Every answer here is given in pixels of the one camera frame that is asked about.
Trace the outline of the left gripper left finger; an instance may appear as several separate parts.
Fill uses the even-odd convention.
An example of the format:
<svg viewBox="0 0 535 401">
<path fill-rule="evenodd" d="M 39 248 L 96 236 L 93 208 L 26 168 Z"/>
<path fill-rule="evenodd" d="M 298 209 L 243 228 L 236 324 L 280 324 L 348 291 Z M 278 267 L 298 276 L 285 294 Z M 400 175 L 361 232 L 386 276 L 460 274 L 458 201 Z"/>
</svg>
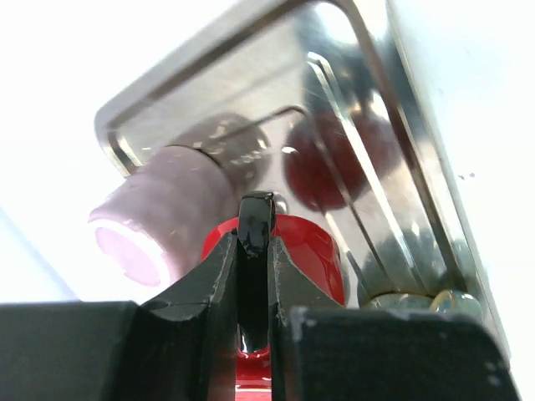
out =
<svg viewBox="0 0 535 401">
<path fill-rule="evenodd" d="M 234 399 L 237 248 L 227 233 L 143 305 L 2 306 L 2 399 Z"/>
</svg>

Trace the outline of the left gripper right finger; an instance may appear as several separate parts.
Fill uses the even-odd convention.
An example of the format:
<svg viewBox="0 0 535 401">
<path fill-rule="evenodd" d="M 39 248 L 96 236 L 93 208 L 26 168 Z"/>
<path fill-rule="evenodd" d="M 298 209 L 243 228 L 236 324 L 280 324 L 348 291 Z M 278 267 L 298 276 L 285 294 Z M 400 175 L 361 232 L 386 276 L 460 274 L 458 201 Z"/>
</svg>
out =
<svg viewBox="0 0 535 401">
<path fill-rule="evenodd" d="M 275 400 L 516 400 L 487 330 L 459 313 L 348 309 L 267 249 Z"/>
</svg>

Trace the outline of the red mug black handle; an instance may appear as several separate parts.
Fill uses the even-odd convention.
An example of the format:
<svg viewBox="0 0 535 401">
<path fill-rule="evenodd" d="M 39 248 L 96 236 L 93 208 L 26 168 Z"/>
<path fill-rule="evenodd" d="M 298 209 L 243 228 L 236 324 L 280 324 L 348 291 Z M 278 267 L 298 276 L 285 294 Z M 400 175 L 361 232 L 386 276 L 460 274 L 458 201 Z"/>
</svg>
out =
<svg viewBox="0 0 535 401">
<path fill-rule="evenodd" d="M 224 234 L 237 234 L 237 400 L 271 400 L 273 367 L 277 361 L 277 302 L 270 295 L 269 279 L 275 261 L 269 247 L 281 241 L 294 277 L 289 293 L 303 305 L 316 301 L 343 306 L 344 284 L 339 249 L 329 233 L 298 216 L 278 214 L 272 192 L 254 191 L 243 196 L 236 218 L 221 223 L 206 237 L 207 257 Z"/>
</svg>

